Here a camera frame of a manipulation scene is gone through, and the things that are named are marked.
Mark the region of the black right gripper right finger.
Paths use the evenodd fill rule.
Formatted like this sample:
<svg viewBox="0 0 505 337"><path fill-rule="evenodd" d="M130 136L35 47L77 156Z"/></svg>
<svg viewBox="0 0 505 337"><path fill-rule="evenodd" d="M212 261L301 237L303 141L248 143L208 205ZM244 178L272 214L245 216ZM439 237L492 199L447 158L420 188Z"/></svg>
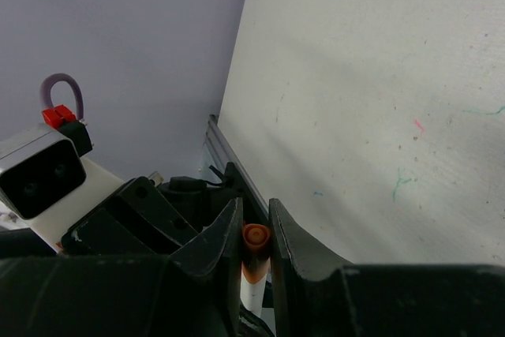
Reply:
<svg viewBox="0 0 505 337"><path fill-rule="evenodd" d="M504 269L352 264L269 202L279 336L501 336Z"/></svg>

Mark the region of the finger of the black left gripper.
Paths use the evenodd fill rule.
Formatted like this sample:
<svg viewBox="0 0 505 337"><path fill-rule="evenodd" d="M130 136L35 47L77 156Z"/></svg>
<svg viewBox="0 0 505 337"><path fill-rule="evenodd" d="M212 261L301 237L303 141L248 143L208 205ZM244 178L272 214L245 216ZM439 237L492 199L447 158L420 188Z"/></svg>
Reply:
<svg viewBox="0 0 505 337"><path fill-rule="evenodd" d="M151 181L139 177L74 223L61 244L70 255L170 255L197 235Z"/></svg>

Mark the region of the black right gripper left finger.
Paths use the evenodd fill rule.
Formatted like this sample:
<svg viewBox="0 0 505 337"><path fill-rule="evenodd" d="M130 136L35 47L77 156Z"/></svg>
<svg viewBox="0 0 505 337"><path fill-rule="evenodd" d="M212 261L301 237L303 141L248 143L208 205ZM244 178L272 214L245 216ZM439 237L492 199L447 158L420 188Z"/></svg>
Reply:
<svg viewBox="0 0 505 337"><path fill-rule="evenodd" d="M170 255L1 262L4 336L235 336L241 199Z"/></svg>

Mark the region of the orange capped white marker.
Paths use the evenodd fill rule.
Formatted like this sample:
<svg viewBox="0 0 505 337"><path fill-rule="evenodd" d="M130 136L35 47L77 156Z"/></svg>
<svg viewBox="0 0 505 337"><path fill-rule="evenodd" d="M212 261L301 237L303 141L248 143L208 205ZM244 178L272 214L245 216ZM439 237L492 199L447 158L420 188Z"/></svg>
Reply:
<svg viewBox="0 0 505 337"><path fill-rule="evenodd" d="M261 317L270 268L271 231L265 225L249 223L243 226L242 237L241 303L253 315Z"/></svg>

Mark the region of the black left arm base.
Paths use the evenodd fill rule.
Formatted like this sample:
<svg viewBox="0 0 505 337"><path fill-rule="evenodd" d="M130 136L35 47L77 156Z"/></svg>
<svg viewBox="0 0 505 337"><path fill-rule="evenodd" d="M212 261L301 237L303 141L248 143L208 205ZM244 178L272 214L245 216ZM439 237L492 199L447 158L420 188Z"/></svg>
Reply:
<svg viewBox="0 0 505 337"><path fill-rule="evenodd" d="M219 178L218 182L177 176L157 187L197 232L210 226L229 201L244 196L238 177L231 171L233 167L227 166L224 173L212 165L209 168Z"/></svg>

